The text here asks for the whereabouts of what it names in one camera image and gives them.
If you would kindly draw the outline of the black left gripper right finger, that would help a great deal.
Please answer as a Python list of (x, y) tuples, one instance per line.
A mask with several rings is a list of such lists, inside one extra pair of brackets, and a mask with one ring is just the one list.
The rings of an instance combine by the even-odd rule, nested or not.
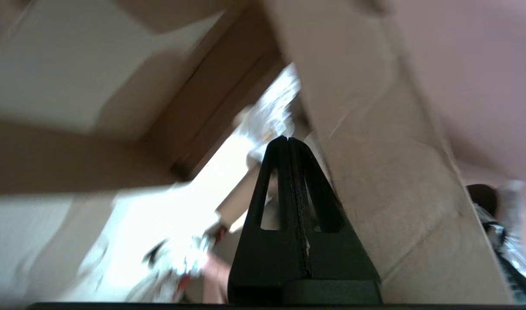
[(377, 269), (310, 147), (290, 138), (302, 255), (315, 280), (379, 281)]

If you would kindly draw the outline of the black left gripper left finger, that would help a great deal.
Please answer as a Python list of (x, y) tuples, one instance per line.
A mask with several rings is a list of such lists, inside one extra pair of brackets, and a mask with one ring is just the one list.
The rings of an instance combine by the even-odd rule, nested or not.
[[(261, 227), (272, 173), (278, 177), (279, 228)], [(296, 200), (290, 142), (280, 136), (269, 143), (255, 183), (228, 280), (232, 304), (280, 304), (283, 287), (308, 271)]]

